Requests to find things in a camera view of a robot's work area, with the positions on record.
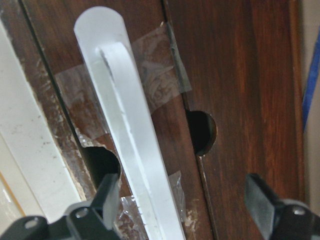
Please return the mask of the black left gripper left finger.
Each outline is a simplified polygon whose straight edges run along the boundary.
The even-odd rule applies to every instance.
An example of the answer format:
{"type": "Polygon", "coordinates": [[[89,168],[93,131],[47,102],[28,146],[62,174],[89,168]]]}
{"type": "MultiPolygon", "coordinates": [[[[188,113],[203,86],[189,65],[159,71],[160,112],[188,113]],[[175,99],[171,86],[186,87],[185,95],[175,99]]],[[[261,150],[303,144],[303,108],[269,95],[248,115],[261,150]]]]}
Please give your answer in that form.
{"type": "Polygon", "coordinates": [[[119,176],[106,174],[89,205],[73,209],[66,224],[74,240],[118,240],[115,220],[119,208],[119,176]]]}

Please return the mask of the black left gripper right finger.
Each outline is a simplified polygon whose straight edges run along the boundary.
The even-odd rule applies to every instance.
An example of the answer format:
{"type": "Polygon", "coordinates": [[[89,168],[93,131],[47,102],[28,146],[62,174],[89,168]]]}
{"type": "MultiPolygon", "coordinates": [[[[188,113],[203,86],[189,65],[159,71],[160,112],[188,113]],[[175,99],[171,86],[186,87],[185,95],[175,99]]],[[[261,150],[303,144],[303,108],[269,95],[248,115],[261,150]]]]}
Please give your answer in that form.
{"type": "Polygon", "coordinates": [[[256,173],[245,178],[244,203],[263,239],[312,238],[312,213],[307,205],[280,198],[256,173]]]}

